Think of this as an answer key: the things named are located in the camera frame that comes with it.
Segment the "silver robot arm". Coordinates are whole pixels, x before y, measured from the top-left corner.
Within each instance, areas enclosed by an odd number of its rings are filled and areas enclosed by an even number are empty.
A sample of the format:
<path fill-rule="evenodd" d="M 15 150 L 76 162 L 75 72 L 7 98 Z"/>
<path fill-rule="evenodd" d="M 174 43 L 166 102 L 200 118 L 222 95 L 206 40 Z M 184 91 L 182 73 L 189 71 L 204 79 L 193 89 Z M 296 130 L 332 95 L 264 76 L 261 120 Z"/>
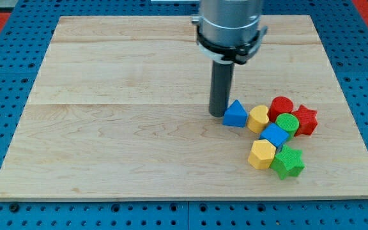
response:
<path fill-rule="evenodd" d="M 262 0 L 201 0 L 196 27 L 200 51 L 213 61 L 244 65 L 259 50 L 267 27 L 259 27 Z"/>

